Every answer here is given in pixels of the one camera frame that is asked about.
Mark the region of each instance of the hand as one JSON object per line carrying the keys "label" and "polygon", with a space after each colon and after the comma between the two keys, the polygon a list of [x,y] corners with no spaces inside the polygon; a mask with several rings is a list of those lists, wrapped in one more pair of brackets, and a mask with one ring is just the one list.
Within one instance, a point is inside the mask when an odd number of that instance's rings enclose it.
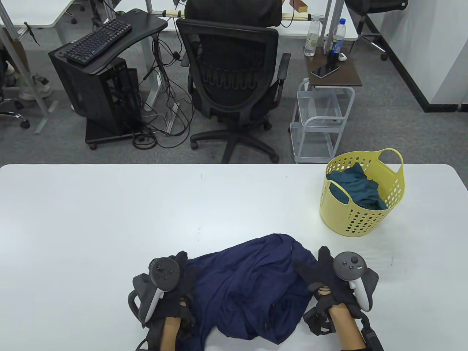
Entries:
{"label": "hand", "polygon": [[317,299],[324,295],[331,295],[336,304],[356,304],[356,297],[353,295],[349,283],[336,276],[333,260],[330,250],[326,246],[322,246],[319,250],[317,263],[314,265],[308,266],[301,261],[295,261],[293,265]]}

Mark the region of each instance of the navy blue cloth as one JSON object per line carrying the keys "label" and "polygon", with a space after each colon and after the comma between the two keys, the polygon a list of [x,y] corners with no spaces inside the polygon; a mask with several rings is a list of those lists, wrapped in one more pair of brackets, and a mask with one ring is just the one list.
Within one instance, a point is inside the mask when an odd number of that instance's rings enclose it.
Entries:
{"label": "navy blue cloth", "polygon": [[[328,180],[333,180],[341,185],[351,196],[353,202],[368,210],[386,210],[387,205],[380,198],[377,191],[379,184],[367,179],[359,163],[345,169],[343,172],[333,171],[327,174]],[[343,204],[349,202],[348,197],[334,184],[330,185],[332,195]]]}
{"label": "navy blue cloth", "polygon": [[276,344],[296,328],[312,293],[294,271],[293,261],[313,265],[312,253],[292,237],[271,234],[221,252],[188,260],[198,278],[190,307],[197,321],[194,337],[179,340],[178,350],[203,351],[210,331]]}

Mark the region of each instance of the black baseboard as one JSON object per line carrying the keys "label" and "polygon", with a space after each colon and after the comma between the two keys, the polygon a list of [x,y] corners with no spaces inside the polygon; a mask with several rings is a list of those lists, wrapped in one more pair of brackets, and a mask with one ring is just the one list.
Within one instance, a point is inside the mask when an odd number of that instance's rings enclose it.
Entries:
{"label": "black baseboard", "polygon": [[[374,26],[372,23],[371,19],[366,16],[366,24],[373,33],[379,33],[377,28]],[[411,78],[410,74],[406,70],[406,68],[403,66],[399,58],[395,55],[393,50],[390,48],[390,46],[387,44],[385,39],[383,37],[380,37],[382,47],[385,49],[385,51],[388,54],[388,57],[390,58],[390,61],[392,61],[393,65],[395,66],[396,70],[400,74],[400,76],[403,78],[405,81],[406,85],[408,88],[410,88],[411,93],[414,95],[416,98],[416,101],[421,105],[421,108],[423,109],[424,112],[456,112],[458,109],[458,105],[454,104],[430,104],[422,91],[419,89],[417,86],[416,82]]]}

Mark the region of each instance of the wooden block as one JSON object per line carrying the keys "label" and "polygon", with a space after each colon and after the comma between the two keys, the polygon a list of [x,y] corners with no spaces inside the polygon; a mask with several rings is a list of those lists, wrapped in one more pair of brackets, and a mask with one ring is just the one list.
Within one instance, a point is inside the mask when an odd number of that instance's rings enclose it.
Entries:
{"label": "wooden block", "polygon": [[307,12],[308,7],[302,0],[289,0],[289,5],[293,7],[297,12]]}

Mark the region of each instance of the computer case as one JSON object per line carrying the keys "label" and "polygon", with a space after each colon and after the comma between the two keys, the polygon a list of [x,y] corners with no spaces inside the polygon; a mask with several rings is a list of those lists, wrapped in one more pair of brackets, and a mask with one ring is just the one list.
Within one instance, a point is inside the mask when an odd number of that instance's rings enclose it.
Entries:
{"label": "computer case", "polygon": [[119,136],[136,131],[141,120],[136,69],[116,57],[95,74],[50,55],[75,112]]}

